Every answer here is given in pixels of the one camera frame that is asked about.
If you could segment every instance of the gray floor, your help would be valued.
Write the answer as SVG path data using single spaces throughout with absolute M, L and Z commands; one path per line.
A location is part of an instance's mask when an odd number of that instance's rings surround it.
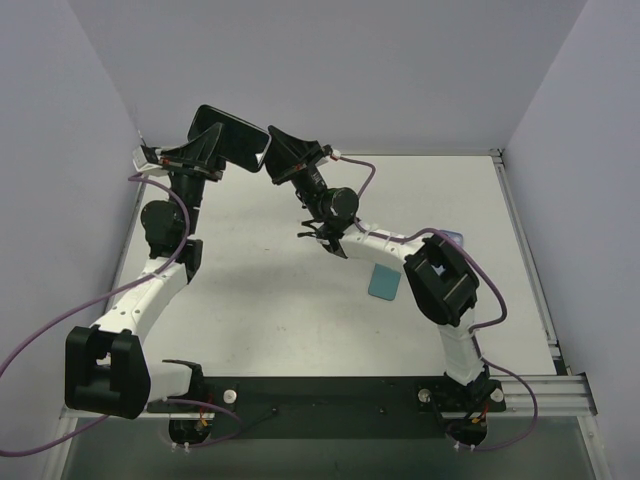
M 527 419 L 491 420 L 489 442 Z M 73 441 L 63 479 L 592 479 L 575 418 L 541 419 L 525 441 L 494 453 L 456 453 L 437 440 L 235 440 L 172 453 L 167 420 L 107 420 Z

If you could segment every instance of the table surface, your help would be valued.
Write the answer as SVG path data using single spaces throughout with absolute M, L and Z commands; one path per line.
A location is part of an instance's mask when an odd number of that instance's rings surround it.
M 543 323 L 490 157 L 357 157 L 378 167 L 359 216 L 411 234 L 424 226 L 464 235 L 465 248 L 503 292 L 509 317 L 479 333 L 486 358 L 521 374 L 555 374 Z M 331 187 L 357 190 L 369 170 L 330 162 Z M 166 194 L 147 187 L 143 204 Z M 293 186 L 274 186 L 266 172 L 229 165 L 207 184 L 196 238 L 202 266 L 166 308 L 144 344 L 148 363 L 198 362 L 205 375 L 441 375 L 437 328 L 416 307 L 406 279 L 394 301 L 367 294 L 373 264 L 326 253 L 298 239 L 308 219 Z M 121 282 L 148 257 L 139 219 Z M 499 307 L 478 292 L 476 322 Z

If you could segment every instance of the gray wall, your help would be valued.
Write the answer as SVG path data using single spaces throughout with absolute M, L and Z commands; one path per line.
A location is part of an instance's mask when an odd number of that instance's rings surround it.
M 108 289 L 131 214 L 136 134 L 64 0 L 0 3 L 0 357 Z M 64 337 L 38 340 L 0 382 L 0 448 L 53 438 Z M 46 454 L 0 459 L 3 479 L 40 478 Z
M 506 151 L 565 354 L 638 478 L 640 4 L 590 0 Z
M 585 0 L 70 0 L 148 140 L 210 103 L 342 150 L 504 147 Z

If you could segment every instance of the white table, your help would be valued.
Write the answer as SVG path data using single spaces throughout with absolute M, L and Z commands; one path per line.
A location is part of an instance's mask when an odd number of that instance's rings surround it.
M 555 374 L 542 320 L 490 157 L 357 157 L 378 174 L 359 216 L 411 234 L 423 226 L 459 231 L 465 248 L 502 290 L 508 320 L 479 334 L 488 359 L 521 374 Z M 321 167 L 329 186 L 362 184 L 368 169 Z M 166 195 L 147 187 L 143 203 Z M 308 219 L 291 184 L 229 165 L 208 183 L 196 237 L 202 266 L 167 307 L 146 343 L 148 362 L 202 364 L 205 375 L 441 375 L 434 324 L 416 307 L 403 277 L 392 302 L 367 294 L 373 265 L 326 253 L 296 238 Z M 121 281 L 148 256 L 139 219 Z M 479 290 L 476 321 L 495 318 L 489 289 Z

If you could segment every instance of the teal rectangular object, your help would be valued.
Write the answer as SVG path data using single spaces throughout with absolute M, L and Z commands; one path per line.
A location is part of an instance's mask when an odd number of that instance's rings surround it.
M 451 232 L 449 230 L 443 230 L 443 232 L 462 247 L 462 234 L 458 232 Z M 371 282 L 369 282 L 369 295 L 382 298 L 383 300 L 394 300 L 398 293 L 398 286 L 400 285 L 401 277 L 402 274 L 400 272 L 396 272 L 395 270 L 391 270 L 390 268 L 376 263 L 376 266 L 373 269 L 373 275 L 371 275 Z

